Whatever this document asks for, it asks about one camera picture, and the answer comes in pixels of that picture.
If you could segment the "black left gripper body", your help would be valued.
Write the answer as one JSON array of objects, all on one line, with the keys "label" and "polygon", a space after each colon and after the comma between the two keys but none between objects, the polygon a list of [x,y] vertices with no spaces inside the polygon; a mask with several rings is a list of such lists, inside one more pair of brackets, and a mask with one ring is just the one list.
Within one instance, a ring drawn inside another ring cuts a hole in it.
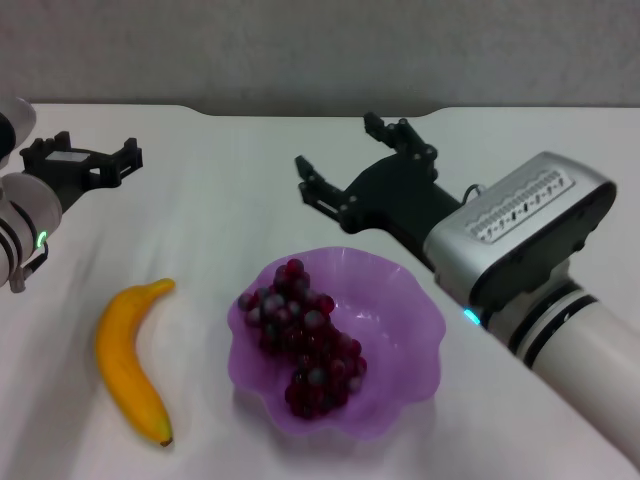
[{"label": "black left gripper body", "polygon": [[113,181],[103,176],[99,167],[91,166],[87,154],[82,161],[66,160],[72,151],[62,151],[63,160],[48,160],[49,153],[22,149],[23,172],[42,180],[55,193],[66,213],[84,194],[91,190],[112,188]]}]

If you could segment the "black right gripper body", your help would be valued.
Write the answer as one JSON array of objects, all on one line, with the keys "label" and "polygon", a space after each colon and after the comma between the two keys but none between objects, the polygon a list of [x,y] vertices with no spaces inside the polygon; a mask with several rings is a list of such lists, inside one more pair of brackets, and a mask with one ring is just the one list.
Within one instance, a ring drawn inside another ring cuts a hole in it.
[{"label": "black right gripper body", "polygon": [[396,153],[365,169],[344,192],[339,207],[341,228],[349,234],[383,230],[424,261],[427,236],[461,207],[435,183],[436,157]]}]

